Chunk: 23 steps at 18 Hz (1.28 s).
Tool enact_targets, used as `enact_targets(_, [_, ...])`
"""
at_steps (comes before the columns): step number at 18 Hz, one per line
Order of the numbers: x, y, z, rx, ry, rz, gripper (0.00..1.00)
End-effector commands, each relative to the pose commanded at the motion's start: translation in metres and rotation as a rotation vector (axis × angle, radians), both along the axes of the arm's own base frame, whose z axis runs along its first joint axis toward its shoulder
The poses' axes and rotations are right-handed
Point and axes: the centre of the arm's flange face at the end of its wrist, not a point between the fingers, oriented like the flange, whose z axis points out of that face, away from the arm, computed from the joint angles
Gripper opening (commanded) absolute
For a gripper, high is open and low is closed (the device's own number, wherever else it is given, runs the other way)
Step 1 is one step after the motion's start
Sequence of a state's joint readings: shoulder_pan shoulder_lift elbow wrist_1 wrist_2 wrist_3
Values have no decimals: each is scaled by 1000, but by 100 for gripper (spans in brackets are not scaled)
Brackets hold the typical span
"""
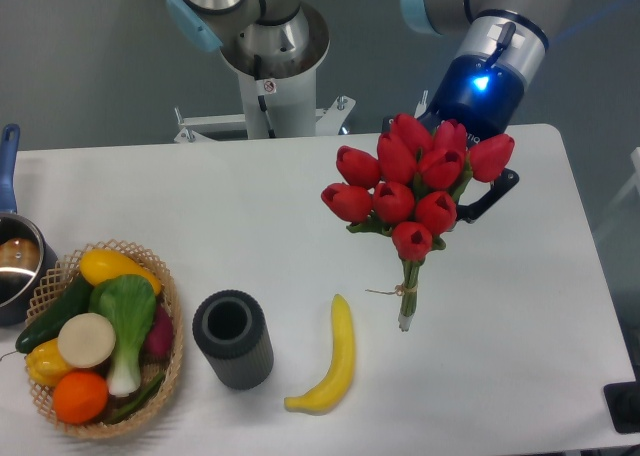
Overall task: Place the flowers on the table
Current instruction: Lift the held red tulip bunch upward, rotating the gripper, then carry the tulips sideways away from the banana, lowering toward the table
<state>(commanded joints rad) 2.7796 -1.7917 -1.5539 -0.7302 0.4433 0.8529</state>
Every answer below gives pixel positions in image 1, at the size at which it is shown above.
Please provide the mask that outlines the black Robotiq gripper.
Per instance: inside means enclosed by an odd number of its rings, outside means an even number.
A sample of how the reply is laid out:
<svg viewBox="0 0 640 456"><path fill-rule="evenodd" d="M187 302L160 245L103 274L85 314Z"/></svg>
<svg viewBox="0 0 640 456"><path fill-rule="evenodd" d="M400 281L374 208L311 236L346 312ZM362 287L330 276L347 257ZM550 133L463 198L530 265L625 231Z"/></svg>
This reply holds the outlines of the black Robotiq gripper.
<svg viewBox="0 0 640 456"><path fill-rule="evenodd" d="M511 70L471 55L460 56L449 66L435 96L418 121L428 130L454 120L466 128L472 147L502 134L519 106L525 87ZM457 205L457 221L474 223L519 183L519 175L505 168L490 189L470 205Z"/></svg>

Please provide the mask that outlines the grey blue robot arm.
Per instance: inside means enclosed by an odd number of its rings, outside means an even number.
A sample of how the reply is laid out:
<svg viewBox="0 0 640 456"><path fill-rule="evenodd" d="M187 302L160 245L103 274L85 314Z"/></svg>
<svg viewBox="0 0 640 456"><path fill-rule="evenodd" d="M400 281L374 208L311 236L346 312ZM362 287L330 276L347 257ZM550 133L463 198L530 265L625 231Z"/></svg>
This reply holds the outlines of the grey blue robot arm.
<svg viewBox="0 0 640 456"><path fill-rule="evenodd" d="M470 145L502 133L574 0L400 0L405 23L423 34L464 33L434 94L417 108L428 128L454 119ZM166 0L182 34L220 52L236 73L252 139L334 135L353 108L316 106L316 70L328 27L302 0Z"/></svg>

